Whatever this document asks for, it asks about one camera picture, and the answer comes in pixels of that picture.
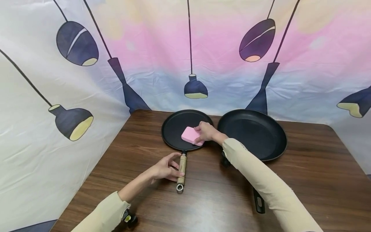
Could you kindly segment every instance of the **lamp illustration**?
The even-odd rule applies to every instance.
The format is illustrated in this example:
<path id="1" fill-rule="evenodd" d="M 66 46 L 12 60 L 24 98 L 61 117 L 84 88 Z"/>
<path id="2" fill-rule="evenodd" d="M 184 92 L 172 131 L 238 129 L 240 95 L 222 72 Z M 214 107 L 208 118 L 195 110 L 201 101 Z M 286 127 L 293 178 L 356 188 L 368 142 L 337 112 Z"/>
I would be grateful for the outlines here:
<path id="1" fill-rule="evenodd" d="M 37 94 L 49 105 L 49 112 L 55 116 L 55 124 L 57 129 L 69 140 L 76 141 L 80 139 L 93 122 L 93 115 L 81 108 L 66 110 L 61 105 L 52 105 L 32 84 L 24 72 L 14 63 L 14 61 L 6 55 L 1 49 L 0 53 L 18 70 L 24 79 L 31 85 Z"/>
<path id="2" fill-rule="evenodd" d="M 61 55 L 71 63 L 91 66 L 98 61 L 99 51 L 93 36 L 81 24 L 68 21 L 56 0 L 54 3 L 66 22 L 57 32 L 57 47 Z"/>
<path id="3" fill-rule="evenodd" d="M 274 73 L 276 72 L 276 70 L 277 70 L 277 68 L 278 68 L 278 66 L 279 66 L 279 64 L 280 64 L 280 63 L 276 62 L 276 59 L 277 59 L 278 54 L 279 54 L 279 52 L 280 52 L 280 50 L 281 50 L 281 47 L 282 47 L 283 41 L 284 41 L 284 39 L 285 39 L 285 37 L 286 37 L 286 33 L 287 33 L 288 29 L 289 29 L 289 26 L 290 26 L 290 24 L 291 24 L 292 18 L 294 17 L 294 14 L 295 14 L 295 11 L 296 11 L 296 9 L 297 9 L 297 7 L 298 7 L 298 5 L 299 5 L 299 2 L 300 2 L 300 0 L 298 0 L 298 1 L 296 2 L 295 7 L 294 7 L 294 10 L 292 11 L 292 14 L 291 14 L 291 17 L 290 17 L 290 19 L 289 19 L 289 22 L 287 23 L 287 26 L 286 26 L 285 32 L 283 33 L 283 36 L 282 36 L 282 39 L 281 39 L 281 43 L 280 43 L 280 45 L 278 46 L 276 56 L 275 56 L 273 62 L 272 62 L 272 63 L 269 63 L 268 66 L 267 66 L 267 70 L 266 70 L 266 72 L 265 72 L 265 75 L 264 75 L 264 78 L 263 78 L 262 84 L 261 84 L 261 86 L 260 86 L 260 90 L 259 90 L 259 92 L 256 94 L 256 96 L 251 100 L 250 104 L 246 107 L 247 110 L 257 110 L 257 111 L 260 111 L 260 112 L 262 112 L 262 113 L 264 113 L 264 114 L 268 114 L 266 87 L 267 87 L 267 85 L 268 85 L 270 79 L 272 78 L 272 76 L 274 75 Z M 265 21 L 265 22 L 266 22 L 265 25 L 268 25 L 267 27 L 269 27 L 269 26 L 272 25 L 272 23 L 269 25 L 269 23 L 268 23 L 267 21 Z M 272 38 L 271 40 L 269 39 L 269 40 L 266 40 L 266 41 L 269 42 L 269 43 L 266 43 L 266 45 L 269 44 L 269 46 L 270 46 L 270 45 L 272 44 L 273 38 Z M 263 48 L 263 49 L 261 50 L 262 53 L 258 53 L 258 52 L 256 52 L 256 51 L 258 50 L 258 48 L 256 48 L 255 50 L 254 50 L 254 49 L 249 50 L 249 51 L 254 51 L 254 52 L 250 52 L 250 53 L 246 52 L 246 53 L 243 53 L 243 54 L 245 54 L 244 57 L 247 57 L 247 56 L 248 56 L 245 60 L 247 60 L 247 59 L 250 59 L 251 61 L 257 61 L 257 60 L 259 60 L 260 57 L 262 57 L 263 55 L 265 55 L 264 51 L 267 50 L 267 49 L 266 49 L 266 46 L 263 46 L 263 45 L 262 45 L 262 48 Z"/>
<path id="4" fill-rule="evenodd" d="M 191 74 L 189 75 L 189 81 L 184 86 L 184 95 L 191 99 L 207 98 L 207 88 L 201 82 L 197 80 L 196 74 L 193 73 L 192 63 L 192 36 L 191 36 L 191 14 L 189 10 L 189 0 L 187 0 L 188 6 L 188 27 L 189 27 L 189 47 L 190 47 L 190 58 L 191 58 Z"/>
<path id="5" fill-rule="evenodd" d="M 240 43 L 240 57 L 247 62 L 260 60 L 269 50 L 276 33 L 276 23 L 269 18 L 273 4 L 270 7 L 267 19 L 253 26 L 242 38 Z"/>
<path id="6" fill-rule="evenodd" d="M 86 0 L 84 0 L 84 3 L 89 11 L 89 14 L 94 22 L 94 25 L 102 39 L 102 42 L 104 44 L 104 47 L 107 50 L 109 60 L 108 63 L 115 72 L 116 76 L 122 83 L 122 90 L 124 91 L 124 97 L 125 97 L 125 103 L 129 107 L 129 112 L 132 114 L 135 110 L 142 109 L 142 110 L 151 110 L 148 105 L 144 102 L 144 100 L 126 83 L 124 72 L 122 71 L 120 61 L 117 57 L 112 57 L 111 53 L 108 50 L 107 44 L 102 36 L 101 30 L 98 27 L 98 24 L 95 21 L 94 15 L 90 10 L 90 7 Z"/>
<path id="7" fill-rule="evenodd" d="M 355 118 L 363 118 L 371 108 L 371 86 L 347 96 L 337 107 L 349 110 L 349 114 Z"/>

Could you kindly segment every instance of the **black frying pan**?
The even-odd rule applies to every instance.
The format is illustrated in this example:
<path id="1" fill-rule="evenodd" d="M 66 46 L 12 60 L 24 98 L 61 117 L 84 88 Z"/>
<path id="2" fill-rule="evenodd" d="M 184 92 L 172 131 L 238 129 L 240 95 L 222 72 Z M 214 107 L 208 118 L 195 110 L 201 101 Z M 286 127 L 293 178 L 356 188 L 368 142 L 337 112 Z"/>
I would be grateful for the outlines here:
<path id="1" fill-rule="evenodd" d="M 286 150 L 287 137 L 282 127 L 271 117 L 254 110 L 232 110 L 221 117 L 218 131 L 240 141 L 261 161 L 278 158 Z M 222 164 L 230 165 L 223 154 Z M 265 213 L 265 204 L 254 190 L 256 211 Z"/>
<path id="2" fill-rule="evenodd" d="M 202 146 L 193 145 L 182 140 L 186 127 L 196 127 L 201 121 L 213 125 L 213 121 L 205 113 L 198 110 L 181 110 L 170 115 L 162 124 L 161 135 L 164 142 L 171 148 L 182 152 L 180 158 L 179 171 L 186 172 L 187 151 L 198 149 Z M 178 178 L 177 192 L 183 192 L 184 177 Z"/>

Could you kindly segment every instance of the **table surface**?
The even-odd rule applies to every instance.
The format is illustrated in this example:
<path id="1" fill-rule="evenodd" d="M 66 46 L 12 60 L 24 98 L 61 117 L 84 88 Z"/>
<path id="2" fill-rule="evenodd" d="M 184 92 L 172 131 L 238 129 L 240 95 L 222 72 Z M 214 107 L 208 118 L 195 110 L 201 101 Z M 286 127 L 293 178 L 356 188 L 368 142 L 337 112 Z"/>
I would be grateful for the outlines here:
<path id="1" fill-rule="evenodd" d="M 161 138 L 161 125 L 170 114 L 135 111 L 52 232 L 70 232 L 105 197 L 173 152 Z M 217 125 L 220 117 L 211 118 Z M 294 190 L 325 232 L 370 232 L 371 182 L 335 132 L 321 124 L 279 124 L 288 147 L 266 164 Z M 214 143 L 188 153 L 183 194 L 166 180 L 142 192 L 132 202 L 139 219 L 134 231 L 281 231 L 270 210 L 256 213 L 252 187 L 235 168 L 220 165 L 220 154 L 221 147 Z"/>

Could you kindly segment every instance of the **black pan handle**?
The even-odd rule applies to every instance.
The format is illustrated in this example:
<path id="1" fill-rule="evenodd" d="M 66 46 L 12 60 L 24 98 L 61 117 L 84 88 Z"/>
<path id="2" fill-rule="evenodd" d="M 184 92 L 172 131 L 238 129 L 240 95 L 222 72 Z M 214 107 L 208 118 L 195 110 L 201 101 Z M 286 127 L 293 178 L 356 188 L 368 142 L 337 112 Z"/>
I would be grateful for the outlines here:
<path id="1" fill-rule="evenodd" d="M 264 200 L 262 198 L 262 196 L 260 196 L 260 194 L 256 191 L 255 188 L 253 188 L 253 191 L 254 191 L 254 200 L 255 200 L 255 207 L 256 207 L 256 211 L 258 213 L 265 213 L 265 203 L 264 203 Z"/>
<path id="2" fill-rule="evenodd" d="M 222 157 L 221 157 L 221 164 L 223 165 L 223 167 L 227 168 L 229 166 L 231 166 L 231 163 L 228 161 L 227 157 L 226 157 L 226 154 L 224 153 L 224 151 L 221 153 Z"/>

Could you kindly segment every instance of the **fabric backdrop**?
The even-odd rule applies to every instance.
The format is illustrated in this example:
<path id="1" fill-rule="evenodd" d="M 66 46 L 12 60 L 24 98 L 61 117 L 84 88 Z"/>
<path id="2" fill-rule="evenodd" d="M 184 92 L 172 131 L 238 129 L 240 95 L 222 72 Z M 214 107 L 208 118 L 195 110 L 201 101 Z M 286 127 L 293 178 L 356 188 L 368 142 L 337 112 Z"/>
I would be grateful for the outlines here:
<path id="1" fill-rule="evenodd" d="M 138 108 L 326 124 L 371 174 L 370 12 L 369 0 L 1 1 L 0 232 L 57 219 Z"/>

